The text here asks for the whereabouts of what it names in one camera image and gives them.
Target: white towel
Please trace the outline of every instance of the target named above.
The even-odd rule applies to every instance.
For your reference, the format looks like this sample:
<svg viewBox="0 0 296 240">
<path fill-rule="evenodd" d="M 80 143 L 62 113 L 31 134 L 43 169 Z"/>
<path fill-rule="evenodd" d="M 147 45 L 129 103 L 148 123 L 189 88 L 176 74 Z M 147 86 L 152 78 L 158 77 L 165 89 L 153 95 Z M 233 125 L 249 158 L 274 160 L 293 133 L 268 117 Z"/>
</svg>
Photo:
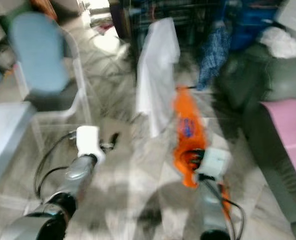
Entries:
<svg viewBox="0 0 296 240">
<path fill-rule="evenodd" d="M 266 45 L 275 58 L 296 58 L 296 40 L 283 29 L 274 26 L 267 28 L 260 38 L 260 43 Z"/>
<path fill-rule="evenodd" d="M 149 116 L 150 136 L 156 137 L 167 126 L 175 96 L 173 64 L 180 48 L 172 18 L 149 26 L 138 64 L 136 112 Z"/>
</svg>

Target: wire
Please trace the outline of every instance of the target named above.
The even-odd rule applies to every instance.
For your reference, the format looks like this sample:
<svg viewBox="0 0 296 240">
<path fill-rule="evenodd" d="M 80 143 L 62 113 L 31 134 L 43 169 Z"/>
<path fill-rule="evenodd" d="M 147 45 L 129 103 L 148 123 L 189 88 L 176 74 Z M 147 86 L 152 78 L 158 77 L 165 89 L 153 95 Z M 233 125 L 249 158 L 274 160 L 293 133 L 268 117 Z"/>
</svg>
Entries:
<svg viewBox="0 0 296 240">
<path fill-rule="evenodd" d="M 244 225 L 245 225 L 245 221 L 246 221 L 246 213 L 245 213 L 244 209 L 240 205 L 236 204 L 235 202 L 232 202 L 231 200 L 228 200 L 228 199 L 226 199 L 224 197 L 222 198 L 222 200 L 225 201 L 225 202 L 230 203 L 233 206 L 236 206 L 241 212 L 242 221 L 241 221 L 240 232 L 239 232 L 239 235 L 237 237 L 237 240 L 240 240 L 241 237 L 242 237 L 243 230 L 244 230 Z"/>
<path fill-rule="evenodd" d="M 40 195 L 38 194 L 38 189 L 37 189 L 37 180 L 38 180 L 38 177 L 43 169 L 43 166 L 47 160 L 47 158 L 51 155 L 51 153 L 54 151 L 54 149 L 59 145 L 59 143 L 61 143 L 65 138 L 67 137 L 72 137 L 74 136 L 76 133 L 76 131 L 73 131 L 73 132 L 69 132 L 67 133 L 66 135 L 63 135 L 53 146 L 52 148 L 43 156 L 43 158 L 41 159 L 38 167 L 37 167 L 37 170 L 34 174 L 34 178 L 33 178 L 33 191 L 34 191 L 34 194 L 36 195 L 36 197 L 38 199 L 40 199 Z"/>
<path fill-rule="evenodd" d="M 231 220 L 231 217 L 229 215 L 229 212 L 225 208 L 225 206 L 222 204 L 222 207 L 223 207 L 224 211 L 227 213 L 227 216 L 228 216 L 229 221 L 231 223 L 233 237 L 234 237 L 235 240 L 240 240 L 241 237 L 242 237 L 243 231 L 244 231 L 244 225 L 245 225 L 245 221 L 246 221 L 246 213 L 245 213 L 244 209 L 240 205 L 236 204 L 235 202 L 233 202 L 233 201 L 231 201 L 229 199 L 226 199 L 224 197 L 221 197 L 220 194 L 214 189 L 214 187 L 206 179 L 204 179 L 203 182 L 208 187 L 208 189 L 218 198 L 218 200 L 220 200 L 220 202 L 222 202 L 222 201 L 228 202 L 228 203 L 230 203 L 231 205 L 237 207 L 240 210 L 242 221 L 241 221 L 241 227 L 240 227 L 239 234 L 236 237 L 234 224 L 233 224 L 233 222 Z"/>
<path fill-rule="evenodd" d="M 182 160 L 182 158 L 187 155 L 187 154 L 191 154 L 191 158 L 189 159 L 189 161 L 186 161 L 184 160 L 184 162 L 192 167 L 194 170 L 197 169 L 200 164 L 201 164 L 201 161 L 203 159 L 203 156 L 204 156 L 204 150 L 203 149 L 200 149 L 200 148 L 195 148 L 195 149 L 192 149 L 192 150 L 187 150 L 187 151 L 184 151 L 183 153 L 180 154 L 180 157 L 179 159 Z"/>
<path fill-rule="evenodd" d="M 179 86 L 179 87 L 176 87 L 176 90 L 180 90 L 180 89 L 196 89 L 197 86 Z"/>
<path fill-rule="evenodd" d="M 206 179 L 204 179 L 203 182 L 205 183 L 206 187 L 212 192 L 212 194 L 220 201 L 221 206 L 222 206 L 224 212 L 227 214 L 229 222 L 231 224 L 233 240 L 237 240 L 236 239 L 236 229 L 235 229 L 232 219 L 230 217 L 229 211 L 222 203 L 222 197 Z"/>
<path fill-rule="evenodd" d="M 68 166 L 60 166 L 60 167 L 56 167 L 56 168 L 53 168 L 51 169 L 50 171 L 48 171 L 42 178 L 39 186 L 38 186 L 38 189 L 37 189 L 37 195 L 38 195 L 38 198 L 43 202 L 43 198 L 41 197 L 41 189 L 42 189 L 42 186 L 43 186 L 43 183 L 44 181 L 46 180 L 46 178 L 53 172 L 57 171 L 57 170 L 63 170 L 63 169 L 67 169 Z"/>
</svg>

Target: orange object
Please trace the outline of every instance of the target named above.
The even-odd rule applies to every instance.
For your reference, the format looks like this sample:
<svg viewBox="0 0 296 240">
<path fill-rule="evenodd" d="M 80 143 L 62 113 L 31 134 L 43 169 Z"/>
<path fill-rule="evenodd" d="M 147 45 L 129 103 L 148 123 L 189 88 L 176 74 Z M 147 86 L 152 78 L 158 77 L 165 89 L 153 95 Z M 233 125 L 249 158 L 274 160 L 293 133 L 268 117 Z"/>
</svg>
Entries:
<svg viewBox="0 0 296 240">
<path fill-rule="evenodd" d="M 53 20 L 57 20 L 57 14 L 54 11 L 49 0 L 30 0 L 31 4 L 38 8 L 38 10 Z"/>
<path fill-rule="evenodd" d="M 174 166 L 184 175 L 183 185 L 196 188 L 198 184 L 193 181 L 193 173 L 199 166 L 191 162 L 192 151 L 206 148 L 206 135 L 201 123 L 201 114 L 189 90 L 177 87 L 177 97 L 174 101 L 174 110 L 178 116 L 179 143 L 174 150 Z"/>
<path fill-rule="evenodd" d="M 228 192 L 227 188 L 223 184 L 220 184 L 220 186 L 221 186 L 221 196 L 224 199 L 230 200 L 230 195 L 229 195 L 229 192 Z M 230 212 L 231 212 L 231 204 L 228 203 L 227 201 L 223 201 L 223 206 L 227 210 L 227 211 L 223 211 L 224 216 L 225 216 L 226 219 L 229 219 L 230 218 Z"/>
</svg>

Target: pink mat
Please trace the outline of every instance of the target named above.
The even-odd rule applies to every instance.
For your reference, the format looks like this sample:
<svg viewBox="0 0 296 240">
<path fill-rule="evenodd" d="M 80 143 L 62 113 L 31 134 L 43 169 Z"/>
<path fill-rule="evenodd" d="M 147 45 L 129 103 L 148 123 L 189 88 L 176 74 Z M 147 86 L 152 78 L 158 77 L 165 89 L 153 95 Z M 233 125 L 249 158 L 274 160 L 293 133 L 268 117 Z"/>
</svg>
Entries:
<svg viewBox="0 0 296 240">
<path fill-rule="evenodd" d="M 296 99 L 263 102 L 296 170 Z"/>
</svg>

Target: chair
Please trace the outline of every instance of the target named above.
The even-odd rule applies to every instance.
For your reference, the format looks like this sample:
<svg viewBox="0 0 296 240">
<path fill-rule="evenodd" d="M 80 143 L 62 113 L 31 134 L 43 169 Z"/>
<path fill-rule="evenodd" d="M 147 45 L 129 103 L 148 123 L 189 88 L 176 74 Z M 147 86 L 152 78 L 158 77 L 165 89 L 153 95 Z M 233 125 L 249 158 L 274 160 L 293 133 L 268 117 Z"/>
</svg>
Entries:
<svg viewBox="0 0 296 240">
<path fill-rule="evenodd" d="M 17 57 L 14 68 L 19 90 L 25 101 L 37 109 L 32 129 L 43 149 L 43 121 L 60 122 L 60 126 L 82 106 L 84 123 L 92 124 L 86 84 L 79 50 L 73 37 L 41 13 L 24 13 L 16 17 L 9 38 Z M 74 78 L 69 79 L 64 57 L 72 58 Z M 58 124 L 48 124 L 47 128 Z"/>
</svg>

